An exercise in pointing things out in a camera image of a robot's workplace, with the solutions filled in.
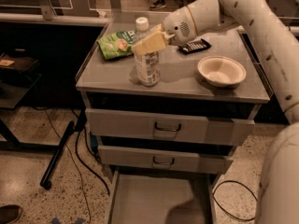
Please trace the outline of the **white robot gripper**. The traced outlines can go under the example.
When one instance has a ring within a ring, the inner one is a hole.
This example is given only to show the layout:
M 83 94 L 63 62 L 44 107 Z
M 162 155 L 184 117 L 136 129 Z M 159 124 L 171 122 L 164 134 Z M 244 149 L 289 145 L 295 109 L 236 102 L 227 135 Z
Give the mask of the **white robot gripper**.
M 137 41 L 132 52 L 135 55 L 150 54 L 165 49 L 169 42 L 181 46 L 219 25 L 219 0 L 196 0 L 169 14 L 163 24 L 150 28 L 151 34 Z

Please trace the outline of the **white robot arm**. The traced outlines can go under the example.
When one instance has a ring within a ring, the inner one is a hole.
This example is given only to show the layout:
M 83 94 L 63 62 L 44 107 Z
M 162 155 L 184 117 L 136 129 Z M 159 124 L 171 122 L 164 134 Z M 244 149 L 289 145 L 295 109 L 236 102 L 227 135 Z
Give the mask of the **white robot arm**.
M 149 29 L 133 53 L 184 45 L 236 26 L 248 36 L 262 83 L 289 122 L 264 156 L 254 224 L 299 224 L 299 41 L 266 0 L 196 0 Z

